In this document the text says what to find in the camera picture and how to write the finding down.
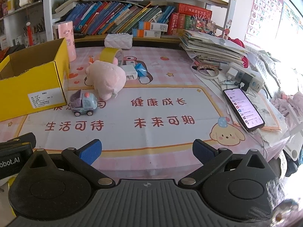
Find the stack of papers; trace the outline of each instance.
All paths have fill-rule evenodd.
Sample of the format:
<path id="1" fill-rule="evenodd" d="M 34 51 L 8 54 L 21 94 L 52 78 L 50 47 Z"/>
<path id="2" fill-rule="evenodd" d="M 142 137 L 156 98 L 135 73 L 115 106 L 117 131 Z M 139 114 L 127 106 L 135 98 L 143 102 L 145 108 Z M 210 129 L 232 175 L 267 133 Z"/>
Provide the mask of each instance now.
<path id="1" fill-rule="evenodd" d="M 194 61 L 220 67 L 220 64 L 235 62 L 243 65 L 243 56 L 249 51 L 236 43 L 202 32 L 186 30 L 180 37 L 181 46 Z"/>
<path id="2" fill-rule="evenodd" d="M 227 85 L 221 84 L 220 81 L 226 80 L 226 77 L 223 73 L 219 73 L 218 79 L 209 80 L 200 77 L 199 75 L 195 74 L 195 76 L 200 79 L 216 96 L 218 96 L 225 104 L 227 108 L 227 113 L 231 116 L 233 124 L 235 126 L 241 126 L 239 123 L 234 111 L 231 109 L 230 105 L 226 102 L 223 96 L 224 89 L 231 89 L 235 88 L 235 85 Z M 286 142 L 288 137 L 283 140 L 284 134 L 287 131 L 287 125 L 284 121 L 284 117 L 277 116 L 275 111 L 276 108 L 270 103 L 269 100 L 266 99 L 262 91 L 259 93 L 253 91 L 252 89 L 249 90 L 249 94 L 246 95 L 248 99 L 253 103 L 253 105 L 257 108 L 259 114 L 265 121 L 265 126 L 260 129 L 263 140 L 269 143 L 270 147 L 273 147 L 281 142 Z"/>

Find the toy truck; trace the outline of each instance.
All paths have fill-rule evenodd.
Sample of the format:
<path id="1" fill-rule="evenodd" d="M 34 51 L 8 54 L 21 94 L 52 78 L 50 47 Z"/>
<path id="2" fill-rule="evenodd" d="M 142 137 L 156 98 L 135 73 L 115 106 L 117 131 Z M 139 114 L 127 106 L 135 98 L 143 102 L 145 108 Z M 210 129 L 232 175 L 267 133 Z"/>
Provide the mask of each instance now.
<path id="1" fill-rule="evenodd" d="M 71 95 L 69 102 L 72 112 L 77 117 L 81 114 L 93 115 L 93 110 L 95 110 L 98 105 L 97 98 L 93 93 L 82 93 L 81 89 Z"/>

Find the pink stuffed pig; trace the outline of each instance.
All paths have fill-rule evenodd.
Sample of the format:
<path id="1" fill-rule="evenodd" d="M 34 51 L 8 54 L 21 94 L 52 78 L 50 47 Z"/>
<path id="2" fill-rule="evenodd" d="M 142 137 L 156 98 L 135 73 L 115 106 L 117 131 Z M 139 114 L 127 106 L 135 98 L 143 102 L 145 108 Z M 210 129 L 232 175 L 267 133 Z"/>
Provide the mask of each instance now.
<path id="1" fill-rule="evenodd" d="M 125 71 L 114 64 L 96 60 L 85 70 L 87 85 L 93 85 L 99 97 L 106 101 L 116 96 L 126 82 Z"/>

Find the white tissue box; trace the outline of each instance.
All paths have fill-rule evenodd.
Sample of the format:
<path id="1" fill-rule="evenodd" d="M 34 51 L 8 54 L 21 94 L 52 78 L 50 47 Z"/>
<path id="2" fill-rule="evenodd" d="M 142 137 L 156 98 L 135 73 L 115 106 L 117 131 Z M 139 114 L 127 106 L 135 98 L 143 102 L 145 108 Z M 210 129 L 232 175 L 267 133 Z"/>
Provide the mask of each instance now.
<path id="1" fill-rule="evenodd" d="M 128 50 L 132 46 L 132 37 L 127 33 L 108 34 L 104 40 L 104 46 Z"/>

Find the smartphone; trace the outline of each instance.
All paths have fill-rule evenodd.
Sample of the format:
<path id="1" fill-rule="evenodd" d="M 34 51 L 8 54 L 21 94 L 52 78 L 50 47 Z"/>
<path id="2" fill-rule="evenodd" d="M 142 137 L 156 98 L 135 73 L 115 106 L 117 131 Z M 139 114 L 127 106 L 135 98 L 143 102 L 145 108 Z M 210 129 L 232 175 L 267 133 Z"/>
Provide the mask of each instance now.
<path id="1" fill-rule="evenodd" d="M 223 90 L 223 95 L 248 132 L 262 128 L 265 125 L 263 118 L 242 89 L 226 89 Z"/>

